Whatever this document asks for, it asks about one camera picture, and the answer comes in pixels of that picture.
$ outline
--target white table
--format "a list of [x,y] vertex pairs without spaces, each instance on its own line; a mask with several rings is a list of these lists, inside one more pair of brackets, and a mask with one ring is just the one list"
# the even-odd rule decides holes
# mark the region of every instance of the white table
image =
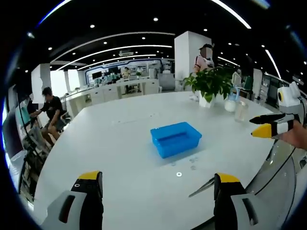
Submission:
[[[40,174],[34,202],[37,218],[43,221],[48,205],[70,190],[80,174],[93,170],[103,172],[103,229],[190,230],[213,217],[213,186],[188,196],[217,172],[234,175],[247,186],[273,140],[252,137],[257,126],[237,123],[220,98],[206,109],[191,101],[190,94],[152,94],[83,109],[55,144]],[[270,113],[242,100],[249,104],[249,119]],[[202,133],[199,146],[162,159],[150,129],[182,121]]]

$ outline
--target white pillar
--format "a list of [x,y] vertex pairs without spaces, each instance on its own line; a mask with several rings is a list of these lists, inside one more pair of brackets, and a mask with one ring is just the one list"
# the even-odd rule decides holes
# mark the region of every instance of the white pillar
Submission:
[[78,71],[78,77],[79,77],[80,86],[82,87],[82,86],[86,85],[84,71]]
[[260,96],[261,84],[262,84],[262,71],[260,69],[254,69],[254,81],[253,81],[253,92],[255,99]]
[[71,87],[69,85],[68,71],[64,71],[64,76],[65,76],[65,83],[66,83],[67,92],[70,92],[71,91]]
[[204,44],[211,44],[211,38],[186,31],[175,38],[175,87],[180,91],[180,81],[193,72],[196,56]]
[[39,64],[31,72],[31,84],[33,92],[33,103],[43,104],[45,99],[42,96],[42,90],[45,87],[51,87],[50,64]]

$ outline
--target man in black shirt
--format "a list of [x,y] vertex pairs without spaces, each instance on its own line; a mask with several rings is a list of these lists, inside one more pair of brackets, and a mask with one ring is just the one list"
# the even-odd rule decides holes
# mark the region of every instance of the man in black shirt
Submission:
[[61,121],[60,116],[62,116],[65,113],[65,111],[63,110],[62,103],[59,97],[52,95],[52,90],[50,89],[50,87],[44,88],[42,94],[46,100],[43,108],[31,113],[30,116],[35,117],[39,115],[41,112],[47,113],[49,121],[42,129],[42,135],[46,139],[46,141],[48,141],[49,144],[53,146],[54,144],[49,134],[51,134],[55,140],[59,138],[58,131],[65,126],[65,124]]

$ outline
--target ceiling light strip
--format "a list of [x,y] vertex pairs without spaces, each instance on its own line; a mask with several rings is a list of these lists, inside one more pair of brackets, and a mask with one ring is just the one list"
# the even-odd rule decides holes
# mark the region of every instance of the ceiling light strip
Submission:
[[61,2],[59,5],[57,5],[55,8],[53,8],[52,11],[50,11],[39,23],[38,25],[40,25],[47,17],[49,17],[51,14],[53,14],[56,10],[58,10],[59,8],[61,8],[62,6],[64,6],[65,4],[67,4],[68,2],[70,2],[72,0],[64,0],[63,2]]
[[246,21],[244,21],[244,19],[240,15],[238,15],[233,9],[231,9],[225,3],[223,3],[219,0],[211,0],[211,1],[218,4],[219,6],[223,7],[225,10],[227,10],[229,13],[231,13],[233,16],[235,16],[246,28],[251,29],[250,25]]
[[267,49],[265,50],[265,52],[267,53],[267,55],[268,55],[269,58],[271,59],[271,62],[273,63],[273,65],[274,65],[274,67],[275,67],[275,70],[276,70],[276,72],[277,72],[277,74],[278,74],[278,77],[281,79],[282,77],[280,76],[280,73],[279,73],[279,71],[278,71],[278,69],[277,69],[277,66],[276,66],[276,64],[275,64],[275,61],[274,61],[272,55],[270,54],[270,52],[269,52]]
[[82,46],[86,46],[86,45],[91,44],[93,42],[97,42],[97,41],[100,41],[100,40],[103,40],[103,39],[107,39],[107,38],[111,38],[111,37],[124,36],[124,35],[138,35],[138,34],[156,34],[156,35],[172,35],[172,36],[175,36],[174,33],[165,33],[165,32],[128,32],[128,33],[121,33],[121,34],[113,34],[113,35],[109,35],[109,36],[105,36],[105,37],[100,37],[100,38],[94,39],[92,41],[83,43],[83,44],[81,44],[79,46],[76,46],[76,47],[66,51],[65,53],[61,54],[57,58],[53,59],[50,63],[54,62],[55,60],[59,59],[60,57],[64,56],[65,54],[70,53],[71,51],[73,51],[75,49],[78,49],[78,48],[80,48]]
[[231,63],[231,64],[233,64],[233,65],[235,65],[235,66],[239,66],[237,63],[232,62],[232,61],[230,61],[230,60],[227,60],[227,59],[225,59],[225,58],[222,58],[222,57],[217,57],[217,58],[219,58],[219,59],[221,59],[221,60],[224,60],[224,61],[227,61],[227,62],[229,62],[229,63]]
[[91,64],[91,65],[88,65],[88,66],[84,66],[84,67],[82,67],[82,68],[79,68],[78,70],[82,70],[82,69],[84,69],[84,68],[87,68],[87,67],[90,67],[90,66],[94,66],[94,65],[97,65],[97,64],[106,62],[106,61],[115,61],[115,60],[124,59],[124,58],[152,57],[152,56],[156,56],[156,54],[142,54],[142,55],[127,56],[127,57],[117,57],[117,58],[112,58],[112,59],[108,59],[108,60],[104,60],[104,61],[98,61],[98,62],[93,63],[93,64]]
[[172,48],[172,46],[165,46],[165,45],[135,45],[135,46],[116,47],[116,48],[112,48],[112,49],[102,50],[102,51],[99,51],[99,52],[96,52],[96,53],[92,53],[92,54],[86,55],[84,57],[78,58],[78,59],[76,59],[76,60],[74,60],[72,62],[69,62],[66,65],[58,68],[57,70],[61,70],[61,69],[65,68],[66,66],[71,65],[74,62],[80,61],[80,60],[82,60],[84,58],[88,58],[88,57],[93,56],[93,55],[105,53],[105,52],[108,52],[108,51],[118,50],[118,49],[136,48],[136,47],[164,47],[164,48]]

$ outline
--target human hand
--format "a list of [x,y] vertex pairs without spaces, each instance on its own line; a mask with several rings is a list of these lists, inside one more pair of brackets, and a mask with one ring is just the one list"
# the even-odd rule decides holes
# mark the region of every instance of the human hand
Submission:
[[280,140],[296,148],[307,150],[307,129],[305,129],[301,123],[294,120],[293,129],[281,134]]

